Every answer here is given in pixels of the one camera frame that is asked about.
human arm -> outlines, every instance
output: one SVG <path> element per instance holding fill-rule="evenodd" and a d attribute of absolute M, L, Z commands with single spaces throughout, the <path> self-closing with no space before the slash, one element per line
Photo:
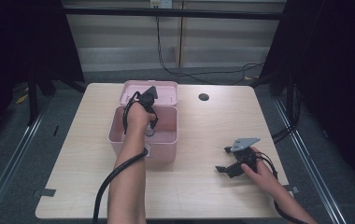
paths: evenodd
<path fill-rule="evenodd" d="M 143 152 L 145 131 L 154 115 L 142 105 L 133 104 L 128 113 L 128 129 L 115 168 Z M 107 223 L 146 223 L 145 212 L 145 161 L 134 162 L 110 183 L 108 192 Z"/>
<path fill-rule="evenodd" d="M 274 198 L 280 210 L 290 217 L 302 220 L 303 222 L 312 224 L 317 221 L 310 216 L 306 210 L 288 193 L 287 190 L 277 181 L 270 169 L 262 160 L 257 160 L 257 173 L 253 172 L 246 164 L 241 165 L 244 172 L 259 186 L 260 189 L 267 192 Z"/>

gray wall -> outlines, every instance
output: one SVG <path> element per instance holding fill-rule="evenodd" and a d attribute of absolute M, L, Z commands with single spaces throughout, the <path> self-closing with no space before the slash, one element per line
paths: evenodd
<path fill-rule="evenodd" d="M 66 6 L 149 7 L 149 1 L 64 0 Z M 173 1 L 173 8 L 281 12 L 285 1 Z M 84 71 L 157 68 L 154 17 L 68 15 Z M 160 18 L 168 67 L 263 62 L 277 21 Z"/>

pink box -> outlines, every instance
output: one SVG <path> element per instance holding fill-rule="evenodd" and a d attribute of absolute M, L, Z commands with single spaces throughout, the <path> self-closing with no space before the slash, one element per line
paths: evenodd
<path fill-rule="evenodd" d="M 178 84 L 170 81 L 127 81 L 121 93 L 119 106 L 114 114 L 108 139 L 119 155 L 122 143 L 125 139 L 122 125 L 122 113 L 128 100 L 136 91 L 140 93 L 155 86 L 158 99 L 154 101 L 154 111 L 159 121 L 155 127 L 153 136 L 145 136 L 145 147 L 149 151 L 147 160 L 173 161 L 176 157 L 178 143 L 178 110 L 175 105 L 178 102 Z"/>

light wood tabletop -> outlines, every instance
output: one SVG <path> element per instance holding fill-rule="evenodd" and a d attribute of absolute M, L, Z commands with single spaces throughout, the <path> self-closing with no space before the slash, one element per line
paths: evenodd
<path fill-rule="evenodd" d="M 108 141 L 123 84 L 91 84 L 64 141 L 35 210 L 39 218 L 92 218 L 96 193 L 112 171 Z M 209 95 L 201 101 L 200 93 Z M 172 162 L 147 162 L 148 219 L 278 217 L 272 199 L 245 175 L 230 178 L 216 165 L 236 162 L 224 151 L 235 138 L 260 137 L 254 146 L 288 180 L 254 90 L 242 86 L 178 85 L 177 155 Z M 107 190 L 99 217 L 107 217 Z"/>

cable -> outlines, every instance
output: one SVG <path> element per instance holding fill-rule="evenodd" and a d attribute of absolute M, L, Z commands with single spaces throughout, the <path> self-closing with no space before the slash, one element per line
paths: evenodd
<path fill-rule="evenodd" d="M 287 215 L 286 213 L 284 213 L 282 210 L 280 210 L 279 206 L 277 205 L 277 202 L 274 201 L 274 207 L 276 208 L 277 212 L 285 219 L 293 222 L 293 223 L 297 223 L 297 224 L 307 224 L 306 222 L 300 220 L 300 219 L 297 219 L 297 218 L 294 218 L 294 217 L 291 217 L 289 215 Z"/>
<path fill-rule="evenodd" d="M 209 82 L 206 80 L 203 80 L 201 78 L 198 78 L 196 76 L 198 75 L 207 75 L 207 74 L 233 74 L 233 73 L 243 73 L 243 76 L 235 81 L 234 83 L 230 83 L 230 84 L 222 84 L 222 85 L 236 85 L 237 83 L 241 82 L 242 80 L 244 80 L 245 78 L 245 71 L 248 71 L 250 69 L 253 69 L 257 66 L 260 65 L 264 65 L 264 63 L 247 63 L 245 64 L 242 69 L 239 70 L 234 70 L 234 71 L 217 71 L 217 72 L 201 72 L 201 73 L 191 73 L 191 74 L 186 74 L 186 73 L 181 73 L 181 72 L 173 72 L 171 70 L 169 70 L 168 68 L 166 68 L 164 62 L 163 62 L 163 54 L 162 54 L 162 48 L 161 48 L 161 38 L 160 38 L 160 19 L 159 17 L 156 17 L 156 23 L 157 23 L 157 46 L 158 46 L 158 58 L 159 58 L 159 62 L 161 67 L 163 68 L 163 70 L 165 70 L 167 73 L 169 73 L 170 75 L 173 75 L 175 77 L 191 77 L 193 79 L 196 79 L 198 81 L 201 82 L 205 82 L 206 84 L 210 84 L 210 85 L 220 85 L 219 83 L 213 83 L 213 82 Z"/>
<path fill-rule="evenodd" d="M 262 153 L 262 152 L 261 152 L 261 154 L 264 155 L 264 156 L 268 159 L 268 161 L 269 161 L 269 163 L 270 163 L 270 166 L 275 167 L 274 164 L 273 164 L 273 162 L 271 161 L 271 159 L 270 159 L 267 155 L 265 155 L 265 153 Z"/>
<path fill-rule="evenodd" d="M 114 177 L 116 177 L 119 173 L 121 173 L 121 171 L 123 171 L 125 168 L 130 166 L 132 163 L 144 158 L 145 156 L 148 155 L 148 153 L 149 151 L 144 147 L 142 153 L 132 157 L 128 161 L 123 162 L 120 166 L 114 169 L 113 172 L 111 172 L 111 174 L 105 179 L 105 181 L 101 185 L 101 188 L 98 190 L 98 194 L 96 195 L 95 207 L 93 209 L 92 224 L 98 223 L 99 208 L 101 205 L 102 196 L 105 192 L 105 189 L 110 184 L 110 182 L 114 179 Z"/>
<path fill-rule="evenodd" d="M 291 123 L 288 125 L 288 127 L 283 128 L 281 131 L 278 133 L 275 133 L 272 135 L 272 138 L 278 138 L 277 140 L 274 141 L 274 144 L 280 142 L 283 138 L 288 136 L 290 133 L 292 133 L 299 122 L 300 118 L 300 112 L 301 112 L 301 103 L 303 101 L 303 97 L 300 94 L 297 86 L 294 86 L 294 110 L 293 110 L 293 118 Z"/>
<path fill-rule="evenodd" d="M 256 159 L 260 159 L 260 160 L 266 161 L 266 162 L 268 163 L 268 165 L 270 166 L 271 171 L 273 172 L 274 177 L 277 179 L 277 170 L 276 170 L 274 164 L 271 162 L 271 160 L 270 160 L 269 158 L 266 159 L 266 158 L 264 158 L 264 157 L 256 156 Z"/>
<path fill-rule="evenodd" d="M 128 112 L 131 108 L 131 106 L 135 102 L 135 97 L 140 95 L 139 91 L 136 91 L 134 95 L 131 97 L 131 99 L 128 101 L 127 106 L 124 108 L 124 111 L 122 113 L 122 126 L 124 127 L 124 134 L 127 134 L 127 129 L 128 129 Z"/>
<path fill-rule="evenodd" d="M 319 18 L 320 18 L 320 13 L 323 9 L 323 6 L 325 4 L 326 0 L 323 0 L 320 7 L 319 7 L 319 10 L 318 10 L 318 13 L 317 13 L 317 16 L 316 16 L 316 19 L 311 23 L 310 25 L 310 28 L 309 28 L 309 34 L 308 34 L 308 38 L 303 40 L 303 45 L 304 45 L 304 49 L 303 51 L 301 52 L 301 55 L 299 57 L 297 57 L 296 61 L 299 63 L 300 61 L 303 61 L 304 60 L 304 57 L 305 57 L 305 53 L 306 51 L 308 50 L 308 46 L 309 46 L 309 43 L 311 41 L 311 37 L 312 35 L 314 34 L 316 28 L 317 28 L 317 23 L 319 21 Z M 301 97 L 299 97 L 300 99 L 298 100 L 298 113 L 300 113 L 300 104 L 301 104 Z M 299 119 L 299 115 L 297 115 L 296 119 L 293 120 L 293 127 L 295 129 L 295 126 L 297 125 L 298 123 L 298 119 Z"/>

